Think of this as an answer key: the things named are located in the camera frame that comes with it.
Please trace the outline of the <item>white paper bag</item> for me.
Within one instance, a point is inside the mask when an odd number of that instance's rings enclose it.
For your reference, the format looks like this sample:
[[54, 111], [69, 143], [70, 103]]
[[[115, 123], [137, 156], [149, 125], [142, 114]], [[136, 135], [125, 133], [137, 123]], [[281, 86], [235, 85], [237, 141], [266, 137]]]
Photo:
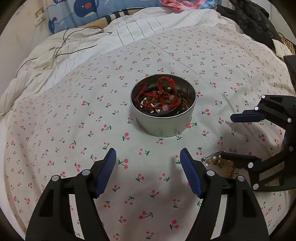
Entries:
[[295, 45], [286, 38], [283, 38], [283, 43], [273, 39], [276, 56], [283, 58], [284, 56], [295, 55]]

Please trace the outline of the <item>round silver metal tin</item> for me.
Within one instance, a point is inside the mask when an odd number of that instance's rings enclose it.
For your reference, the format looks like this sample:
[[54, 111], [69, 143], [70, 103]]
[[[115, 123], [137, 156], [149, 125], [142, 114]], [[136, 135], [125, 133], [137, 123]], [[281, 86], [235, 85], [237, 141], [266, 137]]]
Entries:
[[187, 80], [171, 74], [155, 74], [138, 82], [130, 102], [138, 125], [148, 134], [171, 137], [189, 127], [197, 101]]

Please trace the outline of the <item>cherry print bed sheet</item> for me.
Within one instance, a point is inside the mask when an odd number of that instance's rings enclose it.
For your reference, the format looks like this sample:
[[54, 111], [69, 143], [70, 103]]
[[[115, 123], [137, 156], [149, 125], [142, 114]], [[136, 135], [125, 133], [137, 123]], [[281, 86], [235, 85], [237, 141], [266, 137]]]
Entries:
[[[196, 90], [189, 127], [170, 138], [145, 133], [132, 112], [132, 88], [153, 74], [173, 74]], [[12, 218], [26, 232], [53, 175], [75, 176], [114, 148], [116, 166], [96, 201], [110, 239], [184, 240], [201, 200], [191, 192], [180, 150], [196, 159], [217, 151], [262, 159], [279, 152], [282, 128], [230, 120], [263, 94], [293, 94], [286, 65], [224, 24], [172, 29], [96, 56], [50, 89], [19, 98], [6, 115]]]

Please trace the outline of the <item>black jacket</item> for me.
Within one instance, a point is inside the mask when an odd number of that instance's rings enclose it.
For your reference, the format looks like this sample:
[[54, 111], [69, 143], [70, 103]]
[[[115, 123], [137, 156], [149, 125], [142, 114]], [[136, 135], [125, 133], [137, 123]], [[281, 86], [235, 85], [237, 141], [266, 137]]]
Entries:
[[269, 20], [269, 13], [251, 1], [231, 1], [230, 3], [234, 9], [218, 5], [217, 12], [236, 22], [244, 34], [274, 51], [273, 40], [281, 41], [281, 38]]

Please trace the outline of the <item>pink patterned cloth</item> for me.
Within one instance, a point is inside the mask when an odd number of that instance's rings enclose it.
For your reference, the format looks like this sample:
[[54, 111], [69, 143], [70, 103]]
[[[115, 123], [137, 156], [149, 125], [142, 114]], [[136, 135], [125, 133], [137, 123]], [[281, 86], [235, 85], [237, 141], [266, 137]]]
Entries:
[[163, 6], [169, 7], [176, 12], [190, 11], [192, 9], [217, 9], [216, 1], [177, 1], [177, 0], [162, 0], [159, 1]]

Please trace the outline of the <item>cream striped quilt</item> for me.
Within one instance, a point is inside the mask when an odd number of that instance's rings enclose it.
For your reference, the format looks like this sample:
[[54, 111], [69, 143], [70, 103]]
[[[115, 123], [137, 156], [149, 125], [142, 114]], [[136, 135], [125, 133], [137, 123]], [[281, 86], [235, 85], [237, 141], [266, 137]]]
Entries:
[[235, 33], [242, 33], [233, 20], [213, 9], [174, 13], [167, 7], [152, 7], [114, 20], [103, 29], [73, 28], [53, 34], [37, 45], [18, 67], [1, 95], [1, 118], [17, 99], [50, 89], [91, 58], [171, 29], [187, 26], [208, 29], [217, 24], [233, 27]]

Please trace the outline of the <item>striped tan pillow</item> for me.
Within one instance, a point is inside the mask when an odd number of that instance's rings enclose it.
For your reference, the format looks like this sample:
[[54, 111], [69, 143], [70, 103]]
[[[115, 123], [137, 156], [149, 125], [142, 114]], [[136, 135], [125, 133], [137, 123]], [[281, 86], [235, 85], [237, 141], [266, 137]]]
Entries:
[[88, 23], [85, 25], [85, 27], [90, 28], [105, 28], [107, 27], [112, 21], [119, 19], [124, 16], [131, 16], [134, 13], [138, 12], [141, 9], [123, 9], [121, 11], [116, 11], [114, 13], [111, 13], [110, 15], [104, 16], [103, 18], [100, 18], [99, 20], [95, 20], [91, 23]]

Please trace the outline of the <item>blue whale print pillow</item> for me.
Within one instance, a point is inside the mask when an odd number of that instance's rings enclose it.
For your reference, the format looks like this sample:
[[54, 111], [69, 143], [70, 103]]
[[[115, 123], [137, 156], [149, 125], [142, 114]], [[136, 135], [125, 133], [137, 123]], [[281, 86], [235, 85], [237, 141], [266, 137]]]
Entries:
[[160, 1], [138, 0], [67, 0], [43, 1], [48, 28], [52, 34], [77, 28], [126, 9], [161, 6]]

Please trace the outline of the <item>white wall socket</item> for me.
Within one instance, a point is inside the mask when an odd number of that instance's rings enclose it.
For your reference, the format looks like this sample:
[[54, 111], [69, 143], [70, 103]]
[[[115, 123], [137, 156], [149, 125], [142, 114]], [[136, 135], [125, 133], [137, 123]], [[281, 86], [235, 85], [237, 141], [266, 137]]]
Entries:
[[44, 15], [44, 8], [40, 8], [38, 11], [35, 13], [35, 25], [38, 26], [41, 22], [43, 22], [46, 18]]

